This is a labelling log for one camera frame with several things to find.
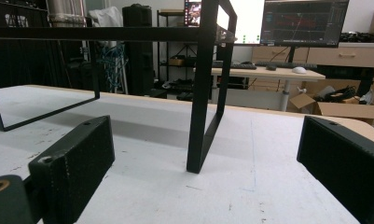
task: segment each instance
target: computer mouse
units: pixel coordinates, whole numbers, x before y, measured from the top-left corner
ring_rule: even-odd
[[[298,74],[306,74],[306,69],[304,67],[295,67],[292,69],[292,72]]]
[[[276,71],[276,69],[277,69],[277,66],[274,65],[274,64],[268,64],[268,65],[266,65],[266,70]]]

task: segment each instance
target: cabinet drawer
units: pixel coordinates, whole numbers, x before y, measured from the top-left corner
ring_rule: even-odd
[[[252,62],[255,63],[257,61],[270,61],[274,56],[275,62],[284,62],[287,58],[287,55],[289,53],[289,48],[282,52],[282,50],[285,49],[285,47],[256,47],[253,48],[253,59]],[[306,59],[308,57],[309,49],[306,48],[300,48],[295,50],[294,54],[294,62],[306,62]]]
[[[374,48],[310,49],[308,63],[374,67]]]

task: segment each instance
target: monitor screen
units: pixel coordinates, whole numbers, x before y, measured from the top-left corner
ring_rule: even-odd
[[[230,0],[238,17],[235,45],[257,46],[260,43],[262,14],[265,0]],[[185,26],[199,26],[201,0],[185,0]],[[228,28],[229,16],[220,7],[217,24]]]
[[[260,43],[337,48],[349,0],[266,0]]]

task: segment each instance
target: black rectangular frame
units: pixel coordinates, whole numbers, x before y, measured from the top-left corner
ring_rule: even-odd
[[[218,38],[216,25],[217,10],[221,6],[229,15],[227,34]],[[202,0],[200,27],[109,27],[109,28],[0,28],[0,39],[36,39],[36,40],[86,40],[94,45],[95,40],[123,40],[131,42],[192,42],[198,45],[196,62],[194,99],[192,102],[191,122],[187,153],[187,170],[198,174],[214,141],[216,130],[225,111],[228,90],[230,62],[236,31],[236,13],[229,0]],[[209,91],[211,88],[211,69],[215,45],[225,45],[226,59],[222,69],[222,81],[218,104],[209,128],[205,131],[205,120]],[[65,110],[100,98],[97,72],[93,71],[95,96],[87,101],[52,111],[33,119],[4,127],[0,113],[0,131],[9,131],[34,121],[47,118]]]

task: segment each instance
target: white tabletop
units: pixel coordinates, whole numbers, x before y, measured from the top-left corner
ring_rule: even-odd
[[[27,119],[93,93],[0,90],[4,120]],[[0,132],[0,175],[27,163],[77,124],[110,115],[116,153],[78,223],[358,223],[297,162],[303,116],[226,107],[199,175],[186,171],[191,103],[102,94],[98,101]],[[209,106],[208,118],[215,113]],[[361,121],[340,124],[374,138]]]
[[[221,75],[221,71],[222,68],[212,68],[213,75],[219,76]],[[276,71],[270,71],[260,66],[256,69],[230,69],[229,75],[231,77],[262,77],[295,81],[317,81],[319,79],[326,79],[326,76],[312,70],[307,70],[306,74],[298,74],[292,72],[292,69],[289,68],[277,68]]]

